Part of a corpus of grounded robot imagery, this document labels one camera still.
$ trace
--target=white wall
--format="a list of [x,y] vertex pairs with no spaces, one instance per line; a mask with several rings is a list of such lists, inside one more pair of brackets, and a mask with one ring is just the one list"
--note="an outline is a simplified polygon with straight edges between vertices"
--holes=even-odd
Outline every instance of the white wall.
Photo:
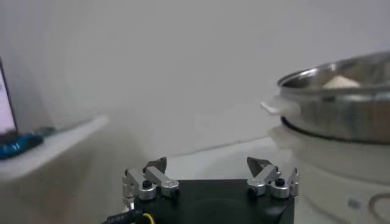
[[[277,92],[278,78],[389,49],[389,6],[3,0],[0,53],[21,128],[107,113],[113,122],[90,143],[104,156],[91,170],[118,173],[158,156],[264,135],[278,121],[259,102]],[[90,173],[90,184],[98,176]]]

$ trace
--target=stainless steel pot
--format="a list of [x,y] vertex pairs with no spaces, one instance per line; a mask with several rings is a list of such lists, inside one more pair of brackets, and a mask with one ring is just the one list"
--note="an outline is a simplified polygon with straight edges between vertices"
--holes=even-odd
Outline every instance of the stainless steel pot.
[[[325,89],[337,75],[359,87]],[[278,86],[280,95],[261,105],[290,127],[324,138],[390,144],[390,52],[296,72]]]

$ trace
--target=white table surface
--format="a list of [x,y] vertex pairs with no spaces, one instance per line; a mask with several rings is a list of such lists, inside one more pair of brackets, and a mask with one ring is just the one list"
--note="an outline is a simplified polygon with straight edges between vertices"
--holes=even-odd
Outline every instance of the white table surface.
[[44,143],[14,158],[0,161],[0,182],[22,178],[49,163],[65,151],[105,126],[109,118],[101,116],[44,139]]

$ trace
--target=pot handle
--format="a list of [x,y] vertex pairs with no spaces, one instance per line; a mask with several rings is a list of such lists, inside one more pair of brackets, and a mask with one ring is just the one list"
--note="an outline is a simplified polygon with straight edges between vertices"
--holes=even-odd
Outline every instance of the pot handle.
[[279,95],[260,103],[260,105],[272,116],[289,117],[300,114],[300,106],[297,102]]

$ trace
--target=yellow cable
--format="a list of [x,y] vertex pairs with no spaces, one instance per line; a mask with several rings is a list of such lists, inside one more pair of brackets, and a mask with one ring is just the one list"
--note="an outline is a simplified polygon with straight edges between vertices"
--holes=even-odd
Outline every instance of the yellow cable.
[[144,213],[144,214],[142,214],[142,216],[148,218],[150,221],[150,224],[154,224],[154,219],[153,219],[152,215],[150,215],[149,213]]

